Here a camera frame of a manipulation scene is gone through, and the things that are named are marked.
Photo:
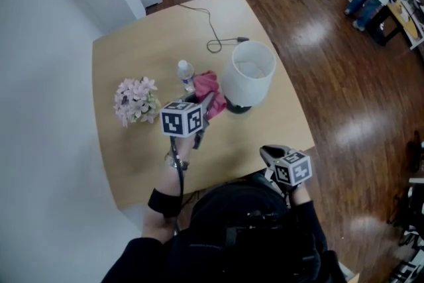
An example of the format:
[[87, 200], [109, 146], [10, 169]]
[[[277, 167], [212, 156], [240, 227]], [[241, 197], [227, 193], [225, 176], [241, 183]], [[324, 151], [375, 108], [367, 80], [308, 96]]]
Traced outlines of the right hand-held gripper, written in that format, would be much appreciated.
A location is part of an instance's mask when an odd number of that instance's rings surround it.
[[260, 156], [268, 168], [274, 171], [276, 181], [296, 186], [312, 177], [310, 156], [278, 144], [267, 144], [260, 148]]

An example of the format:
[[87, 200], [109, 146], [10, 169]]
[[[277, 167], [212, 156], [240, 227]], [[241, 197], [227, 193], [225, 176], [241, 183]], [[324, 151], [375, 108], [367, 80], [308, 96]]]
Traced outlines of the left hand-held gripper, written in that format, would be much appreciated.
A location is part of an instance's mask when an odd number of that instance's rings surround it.
[[186, 138], [195, 135], [194, 149], [198, 149], [203, 139], [209, 111], [215, 100], [215, 93], [209, 92], [198, 101], [195, 92], [185, 93], [181, 101], [173, 101], [160, 110], [162, 133], [170, 137]]

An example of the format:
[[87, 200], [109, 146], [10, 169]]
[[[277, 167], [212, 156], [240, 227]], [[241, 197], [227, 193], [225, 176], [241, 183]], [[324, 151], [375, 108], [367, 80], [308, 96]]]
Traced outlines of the pink cleaning cloth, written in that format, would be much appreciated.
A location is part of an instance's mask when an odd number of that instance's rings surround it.
[[227, 102], [219, 91], [219, 83], [215, 72], [207, 71], [196, 75], [193, 84], [198, 102], [203, 101], [210, 93], [214, 94], [207, 114], [208, 120], [218, 116], [226, 108]]

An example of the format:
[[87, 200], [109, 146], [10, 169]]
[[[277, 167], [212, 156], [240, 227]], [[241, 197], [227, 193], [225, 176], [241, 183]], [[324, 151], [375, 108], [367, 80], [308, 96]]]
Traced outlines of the white table lamp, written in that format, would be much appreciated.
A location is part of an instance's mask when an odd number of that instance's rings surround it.
[[231, 113], [243, 114], [261, 104], [268, 94], [276, 56], [264, 44], [248, 40], [238, 44], [221, 78], [221, 92]]

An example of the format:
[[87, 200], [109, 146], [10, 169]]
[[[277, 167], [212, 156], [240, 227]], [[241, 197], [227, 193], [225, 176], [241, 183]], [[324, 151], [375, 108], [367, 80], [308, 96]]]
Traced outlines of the person's left forearm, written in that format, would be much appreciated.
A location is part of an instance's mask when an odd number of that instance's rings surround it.
[[[190, 162], [189, 158], [194, 146], [194, 136], [176, 138], [176, 150], [180, 159]], [[159, 192], [169, 196], [180, 196], [180, 179], [178, 171], [165, 163], [160, 180], [156, 187]], [[162, 244], [168, 242], [173, 236], [177, 225], [177, 217], [164, 217], [163, 214], [147, 207], [143, 215], [142, 237], [160, 241]]]

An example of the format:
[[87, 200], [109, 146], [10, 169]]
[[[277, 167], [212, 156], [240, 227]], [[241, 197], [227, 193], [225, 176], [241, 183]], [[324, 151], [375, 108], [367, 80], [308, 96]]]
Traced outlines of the person's right forearm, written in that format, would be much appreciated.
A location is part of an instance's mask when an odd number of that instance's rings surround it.
[[304, 229], [315, 237], [317, 250], [320, 253], [327, 251], [326, 236], [316, 214], [313, 200], [304, 184], [290, 192], [290, 204]]

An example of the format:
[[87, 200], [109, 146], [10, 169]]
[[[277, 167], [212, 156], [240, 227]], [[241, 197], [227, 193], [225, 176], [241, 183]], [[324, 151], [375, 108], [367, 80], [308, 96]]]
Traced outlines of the clear plastic water bottle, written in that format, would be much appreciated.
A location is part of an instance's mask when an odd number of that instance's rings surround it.
[[193, 66], [186, 60], [178, 62], [178, 77], [181, 79], [184, 88], [187, 92], [195, 91], [194, 78], [195, 72]]

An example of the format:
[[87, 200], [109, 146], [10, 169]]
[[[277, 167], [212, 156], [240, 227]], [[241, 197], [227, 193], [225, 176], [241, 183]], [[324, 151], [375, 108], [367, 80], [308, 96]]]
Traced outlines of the pink potted flowers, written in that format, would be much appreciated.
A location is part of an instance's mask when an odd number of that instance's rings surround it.
[[155, 96], [155, 80], [125, 79], [119, 84], [114, 95], [114, 110], [122, 125], [127, 128], [131, 123], [148, 122], [153, 124], [159, 114], [161, 104]]

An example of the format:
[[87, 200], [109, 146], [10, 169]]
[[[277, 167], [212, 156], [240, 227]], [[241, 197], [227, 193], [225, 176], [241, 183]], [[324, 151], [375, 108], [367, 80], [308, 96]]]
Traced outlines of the metal wrist watch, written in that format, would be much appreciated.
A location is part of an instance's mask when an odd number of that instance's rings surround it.
[[189, 167], [189, 162], [181, 160], [178, 156], [174, 157], [174, 155], [170, 152], [165, 155], [164, 161], [166, 165], [171, 166], [177, 170], [180, 169], [186, 171]]

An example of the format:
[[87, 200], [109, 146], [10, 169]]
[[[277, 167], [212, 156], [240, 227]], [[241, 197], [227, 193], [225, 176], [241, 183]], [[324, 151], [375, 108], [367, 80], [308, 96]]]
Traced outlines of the person's black-clothed torso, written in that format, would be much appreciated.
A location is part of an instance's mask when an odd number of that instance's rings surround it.
[[336, 252], [315, 237], [261, 174], [224, 184], [193, 207], [166, 243], [131, 240], [101, 283], [347, 283]]

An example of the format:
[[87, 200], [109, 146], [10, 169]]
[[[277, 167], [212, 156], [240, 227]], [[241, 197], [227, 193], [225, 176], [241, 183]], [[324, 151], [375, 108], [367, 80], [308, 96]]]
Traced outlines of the black-legged wooden table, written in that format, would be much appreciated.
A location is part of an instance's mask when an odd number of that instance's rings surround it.
[[366, 32], [385, 46], [398, 33], [411, 50], [424, 43], [424, 0], [389, 0], [366, 25]]

